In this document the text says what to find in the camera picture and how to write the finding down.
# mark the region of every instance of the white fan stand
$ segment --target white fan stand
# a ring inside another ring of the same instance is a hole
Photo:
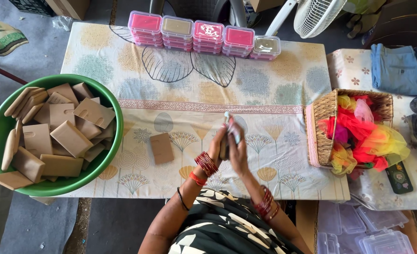
[[[336,18],[347,0],[287,0],[269,26],[266,36],[274,36],[299,3],[293,28],[301,38],[319,35]]]

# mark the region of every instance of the gray floor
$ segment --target gray floor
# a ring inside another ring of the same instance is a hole
[[[108,24],[112,3],[112,0],[91,0],[84,22]],[[148,11],[148,7],[149,1],[146,0],[118,0],[115,24],[126,26],[130,11]],[[262,13],[261,20],[254,27],[257,34],[265,33],[278,11],[279,8],[274,8]],[[360,48],[362,46],[359,39],[349,40],[346,37],[349,31],[345,27],[346,21],[343,17],[336,20],[321,35],[303,40],[293,30],[294,15],[295,10],[279,29],[278,36],[282,40],[323,43],[326,53],[339,48]],[[43,76],[59,74],[69,32],[55,29],[52,25],[53,19],[19,12],[8,0],[0,0],[0,21],[21,30],[30,42],[15,49],[10,55],[0,57],[0,68],[27,82]],[[19,87],[18,83],[0,75],[0,104]],[[11,199],[12,192],[0,187],[0,241],[8,217]]]

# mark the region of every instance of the floral tablecloth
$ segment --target floral tablecloth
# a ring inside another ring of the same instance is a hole
[[[327,55],[331,84],[333,88],[378,91],[372,87],[370,50],[340,49]],[[351,196],[374,210],[415,210],[417,209],[417,149],[410,145],[409,126],[405,120],[413,112],[409,103],[412,96],[393,95],[393,128],[408,142],[411,153],[403,161],[414,191],[397,195],[392,191],[386,171],[365,170],[356,181],[349,181]]]
[[[346,178],[307,162],[302,109],[330,91],[324,46],[281,46],[275,61],[254,61],[139,47],[126,27],[74,23],[61,73],[109,88],[124,133],[111,165],[62,197],[170,198],[229,111],[245,128],[251,171],[277,199],[349,200]],[[164,132],[175,159],[155,165],[149,138]],[[228,162],[207,185],[247,196]]]

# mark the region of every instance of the chair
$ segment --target chair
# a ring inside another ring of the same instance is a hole
[[[243,0],[166,0],[180,18],[192,20],[221,21],[223,8],[230,2],[235,24],[246,27],[246,14]],[[151,0],[149,12],[161,15],[165,0]]]

